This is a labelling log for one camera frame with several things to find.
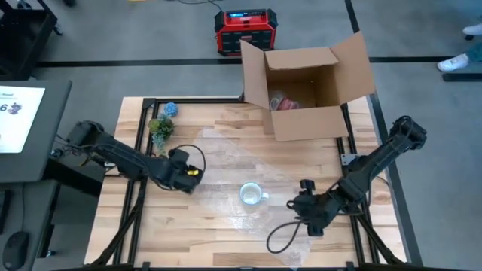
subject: wooden table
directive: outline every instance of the wooden table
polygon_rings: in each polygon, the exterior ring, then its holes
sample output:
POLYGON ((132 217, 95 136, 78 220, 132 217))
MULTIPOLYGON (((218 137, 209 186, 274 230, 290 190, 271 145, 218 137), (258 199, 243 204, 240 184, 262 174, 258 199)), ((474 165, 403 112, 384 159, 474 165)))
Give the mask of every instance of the wooden table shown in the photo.
MULTIPOLYGON (((143 99, 124 98, 120 110, 114 136, 130 146, 135 144, 143 99)), ((341 175, 334 139, 276 142, 271 135, 263 134, 261 111, 254 105, 180 104, 179 112, 174 119, 177 125, 175 133, 169 140, 171 147, 192 143, 199 131, 207 128, 228 137, 293 180, 315 180, 318 193, 341 175)), ((377 146, 377 138, 366 98, 349 103, 349 113, 358 152, 371 152, 377 146)), ((145 150, 147 134, 144 133, 141 150, 145 150)), ((236 174, 236 165, 232 165, 231 169, 236 174)), ((372 184, 372 221, 388 247, 397 257, 405 260, 392 198, 384 178, 381 175, 372 184)), ((95 260, 117 232, 126 186, 127 180, 120 177, 104 180, 85 263, 95 260)), ((369 258, 367 237, 363 229, 361 233, 365 257, 369 258)), ((130 235, 124 243, 122 262, 127 260, 129 244, 130 235)), ((193 196, 160 190, 151 181, 148 182, 142 215, 136 266, 141 266, 144 261, 151 262, 152 267, 284 266, 267 252, 264 239, 253 238, 234 229, 217 213, 201 206, 193 196)), ((326 229, 323 238, 314 239, 303 266, 345 266, 347 261, 356 263, 355 246, 349 218, 340 216, 326 229)))

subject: potted plant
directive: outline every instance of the potted plant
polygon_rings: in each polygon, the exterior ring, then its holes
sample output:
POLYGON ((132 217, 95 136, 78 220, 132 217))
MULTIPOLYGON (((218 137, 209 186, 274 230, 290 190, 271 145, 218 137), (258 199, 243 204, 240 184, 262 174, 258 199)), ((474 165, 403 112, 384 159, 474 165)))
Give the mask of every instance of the potted plant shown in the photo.
POLYGON ((152 119, 148 124, 149 132, 152 134, 152 143, 163 153, 167 140, 174 132, 174 123, 166 114, 159 114, 156 119, 152 119))

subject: red object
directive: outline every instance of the red object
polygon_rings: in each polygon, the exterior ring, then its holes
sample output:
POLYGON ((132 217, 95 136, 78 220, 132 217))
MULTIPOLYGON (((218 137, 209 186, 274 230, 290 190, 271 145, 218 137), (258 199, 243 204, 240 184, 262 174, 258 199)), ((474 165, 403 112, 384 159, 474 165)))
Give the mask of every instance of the red object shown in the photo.
POLYGON ((272 50, 277 26, 276 14, 270 8, 219 12, 215 16, 218 52, 223 56, 239 56, 239 40, 262 50, 272 50))
POLYGON ((298 103, 293 102, 288 98, 284 98, 278 106, 278 110, 291 110, 291 109, 297 109, 297 108, 298 108, 298 103))

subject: metal bracket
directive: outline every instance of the metal bracket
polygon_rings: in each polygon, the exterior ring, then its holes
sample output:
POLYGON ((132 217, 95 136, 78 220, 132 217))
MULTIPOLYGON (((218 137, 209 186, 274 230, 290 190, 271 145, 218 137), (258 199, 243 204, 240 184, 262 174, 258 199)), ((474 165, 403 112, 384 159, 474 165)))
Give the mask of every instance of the metal bracket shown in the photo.
POLYGON ((142 109, 147 109, 152 107, 155 102, 156 102, 155 98, 144 98, 142 100, 142 109))
POLYGON ((346 262, 347 271, 355 271, 355 264, 353 262, 346 262))
POLYGON ((144 262, 142 263, 141 271, 149 271, 150 267, 151 267, 151 262, 144 262))
POLYGON ((360 157, 358 154, 341 154, 341 165, 348 166, 354 159, 360 157))

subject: shoe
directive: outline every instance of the shoe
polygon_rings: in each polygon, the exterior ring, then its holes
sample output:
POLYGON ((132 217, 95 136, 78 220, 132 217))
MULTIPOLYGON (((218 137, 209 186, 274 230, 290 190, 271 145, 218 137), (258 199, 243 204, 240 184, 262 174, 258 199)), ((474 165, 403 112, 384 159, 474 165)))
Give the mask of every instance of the shoe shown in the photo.
POLYGON ((475 26, 467 26, 462 32, 466 35, 482 35, 482 23, 476 24, 475 26))
POLYGON ((451 59, 439 62, 437 67, 442 72, 451 72, 457 69, 465 68, 468 65, 468 56, 466 54, 461 54, 451 59))

